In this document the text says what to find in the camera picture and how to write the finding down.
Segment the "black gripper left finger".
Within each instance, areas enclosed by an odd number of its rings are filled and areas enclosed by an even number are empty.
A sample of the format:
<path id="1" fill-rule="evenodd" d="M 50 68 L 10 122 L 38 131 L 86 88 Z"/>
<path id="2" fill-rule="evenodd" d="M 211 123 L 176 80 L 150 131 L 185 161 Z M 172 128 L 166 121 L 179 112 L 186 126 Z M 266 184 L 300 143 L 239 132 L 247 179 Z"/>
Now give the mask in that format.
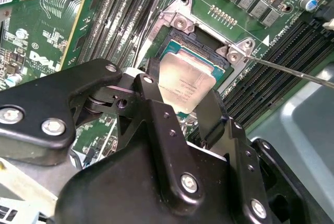
<path id="1" fill-rule="evenodd" d="M 102 113 L 117 115 L 118 150 L 146 138 L 163 199 L 196 209 L 204 191 L 173 108 L 155 77 L 126 76 L 96 59 L 1 92 L 1 156 L 42 166 L 62 163 L 76 129 Z"/>

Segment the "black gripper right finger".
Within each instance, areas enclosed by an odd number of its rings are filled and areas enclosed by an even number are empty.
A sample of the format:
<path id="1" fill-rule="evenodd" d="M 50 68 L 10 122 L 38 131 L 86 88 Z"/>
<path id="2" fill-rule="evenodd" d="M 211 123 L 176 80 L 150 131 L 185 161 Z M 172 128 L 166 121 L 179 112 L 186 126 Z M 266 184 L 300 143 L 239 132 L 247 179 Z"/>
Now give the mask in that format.
<path id="1" fill-rule="evenodd" d="M 199 147 L 225 157 L 228 199 L 237 223 L 327 223 L 316 202 L 275 148 L 250 141 L 213 89 L 197 106 Z"/>

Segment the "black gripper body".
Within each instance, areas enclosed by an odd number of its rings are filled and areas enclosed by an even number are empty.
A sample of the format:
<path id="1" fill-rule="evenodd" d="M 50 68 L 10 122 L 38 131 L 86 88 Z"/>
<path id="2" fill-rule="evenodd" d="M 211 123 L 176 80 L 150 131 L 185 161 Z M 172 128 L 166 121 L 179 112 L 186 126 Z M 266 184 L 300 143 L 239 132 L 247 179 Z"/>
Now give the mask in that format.
<path id="1" fill-rule="evenodd" d="M 244 212 L 222 159 L 191 148 L 205 198 L 188 216 L 172 212 L 161 196 L 147 132 L 138 141 L 78 172 L 63 187 L 56 223 L 243 223 Z"/>

